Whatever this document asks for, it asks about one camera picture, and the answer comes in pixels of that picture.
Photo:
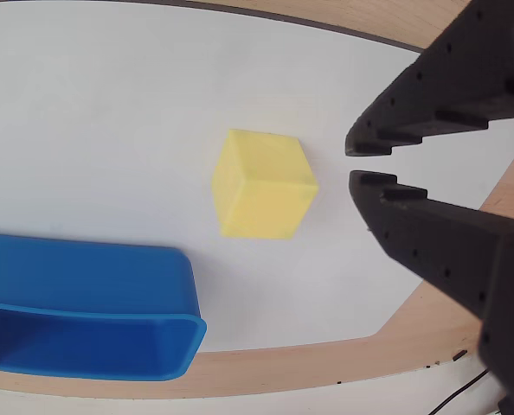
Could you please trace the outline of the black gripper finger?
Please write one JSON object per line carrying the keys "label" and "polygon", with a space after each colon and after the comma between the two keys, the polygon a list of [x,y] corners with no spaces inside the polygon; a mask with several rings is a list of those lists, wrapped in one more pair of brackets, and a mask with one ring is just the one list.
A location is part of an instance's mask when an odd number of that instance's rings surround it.
{"label": "black gripper finger", "polygon": [[389,257],[481,320],[480,358],[514,405],[514,219],[430,200],[389,174],[354,170],[349,190]]}
{"label": "black gripper finger", "polygon": [[514,1],[472,1],[350,128],[347,156],[514,118]]}

